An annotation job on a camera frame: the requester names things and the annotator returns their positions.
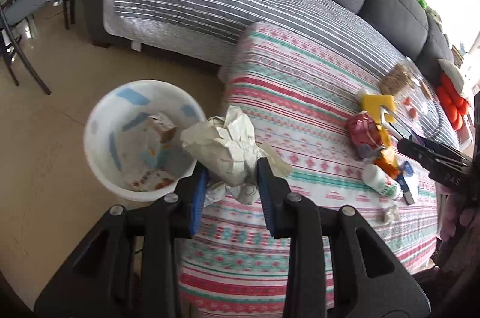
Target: white plastic bin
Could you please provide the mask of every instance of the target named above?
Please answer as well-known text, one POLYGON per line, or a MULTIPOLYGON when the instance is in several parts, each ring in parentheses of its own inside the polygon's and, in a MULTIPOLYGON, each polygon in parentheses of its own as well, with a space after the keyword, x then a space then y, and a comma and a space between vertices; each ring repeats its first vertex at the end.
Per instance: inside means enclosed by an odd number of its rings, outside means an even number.
POLYGON ((90 113, 83 136, 88 165, 108 190, 124 199, 122 204, 138 207, 130 201, 155 201, 172 192, 179 179, 190 176, 194 171, 196 161, 183 151, 180 133, 205 120, 205 113, 195 99, 173 84, 156 80, 124 84, 105 95, 90 113), (131 191, 122 172, 122 159, 126 156, 126 151, 125 147, 118 143, 122 140, 119 133, 159 111, 178 126, 172 141, 174 151, 166 168, 177 180, 156 191, 131 191), (118 149, 122 149, 122 154, 118 154, 118 149))

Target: small box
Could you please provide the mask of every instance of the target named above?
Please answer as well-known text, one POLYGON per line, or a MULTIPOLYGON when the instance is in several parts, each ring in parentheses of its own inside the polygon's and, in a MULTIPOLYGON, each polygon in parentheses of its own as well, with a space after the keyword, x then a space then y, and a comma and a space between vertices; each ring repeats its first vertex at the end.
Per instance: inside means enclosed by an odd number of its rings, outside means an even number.
POLYGON ((159 112, 148 117, 148 123, 160 138, 160 143, 170 142, 177 133, 177 126, 163 113, 159 112))
POLYGON ((415 88, 410 70, 402 64, 395 64, 393 69, 378 83, 384 95, 392 95, 395 100, 402 102, 415 88))
POLYGON ((408 161, 405 161, 400 166, 400 174, 397 176, 396 181, 402 188, 405 202, 408 205, 416 203, 419 199, 420 180, 408 161))
MULTIPOLYGON (((370 114, 378 125, 382 123, 381 106, 386 106, 390 111, 396 112, 395 101, 392 95, 364 95, 360 106, 362 110, 370 114)), ((395 123, 395 118, 388 114, 385 115, 385 120, 390 123, 395 123)))
POLYGON ((151 169, 164 169, 171 154, 171 141, 177 126, 163 113, 150 115, 147 119, 143 162, 151 169))

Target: crumpled paper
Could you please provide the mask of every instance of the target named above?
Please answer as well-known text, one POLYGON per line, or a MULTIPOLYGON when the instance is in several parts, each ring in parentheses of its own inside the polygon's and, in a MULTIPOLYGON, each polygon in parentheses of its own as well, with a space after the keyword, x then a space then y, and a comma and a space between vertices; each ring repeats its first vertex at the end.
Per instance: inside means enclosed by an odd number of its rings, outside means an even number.
POLYGON ((383 221, 387 226, 392 225, 394 222, 399 222, 400 219, 400 213, 398 212, 398 207, 396 204, 390 206, 387 211, 385 211, 385 214, 383 216, 383 221))
POLYGON ((260 194, 254 179, 257 161, 266 157, 277 177, 292 168, 267 143, 255 143, 254 125, 239 107, 230 106, 225 118, 212 117, 181 133, 183 148, 218 177, 207 190, 206 204, 231 193, 242 204, 253 204, 260 194))

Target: patterned tablecloth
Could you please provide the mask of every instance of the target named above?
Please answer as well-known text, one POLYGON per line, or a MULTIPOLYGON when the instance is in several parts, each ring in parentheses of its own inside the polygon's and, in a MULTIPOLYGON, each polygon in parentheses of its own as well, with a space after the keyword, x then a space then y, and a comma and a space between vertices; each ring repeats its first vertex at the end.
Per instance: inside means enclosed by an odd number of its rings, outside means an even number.
MULTIPOLYGON (((408 270, 425 263, 437 233, 435 185, 428 172, 411 161, 421 181, 415 205, 381 198, 363 184, 364 163, 344 128, 346 119, 359 112, 357 89, 379 92, 378 79, 329 49, 266 23, 249 29, 239 51, 226 75, 226 105, 241 107, 253 122, 256 140, 267 141, 293 166, 287 179, 291 189, 324 207, 351 204, 408 270), (387 226, 383 215, 393 204, 401 220, 387 226)), ((270 236, 260 201, 246 206, 227 197, 204 209, 200 232, 187 241, 182 295, 205 316, 280 316, 289 245, 270 236)), ((331 307, 326 239, 324 245, 331 307)))

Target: tiled floor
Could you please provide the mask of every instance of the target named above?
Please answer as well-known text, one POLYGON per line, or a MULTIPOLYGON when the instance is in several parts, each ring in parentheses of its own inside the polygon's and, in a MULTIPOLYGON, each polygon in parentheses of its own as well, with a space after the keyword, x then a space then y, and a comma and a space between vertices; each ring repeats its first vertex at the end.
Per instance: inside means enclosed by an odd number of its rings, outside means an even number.
POLYGON ((30 307, 115 202, 83 155, 83 127, 95 103, 126 82, 160 79, 186 90, 210 116, 219 112, 223 92, 213 74, 128 49, 92 46, 83 10, 78 8, 77 24, 69 31, 61 14, 50 18, 59 11, 40 11, 37 38, 23 44, 51 96, 19 60, 13 64, 20 81, 15 87, 0 61, 0 270, 30 307))

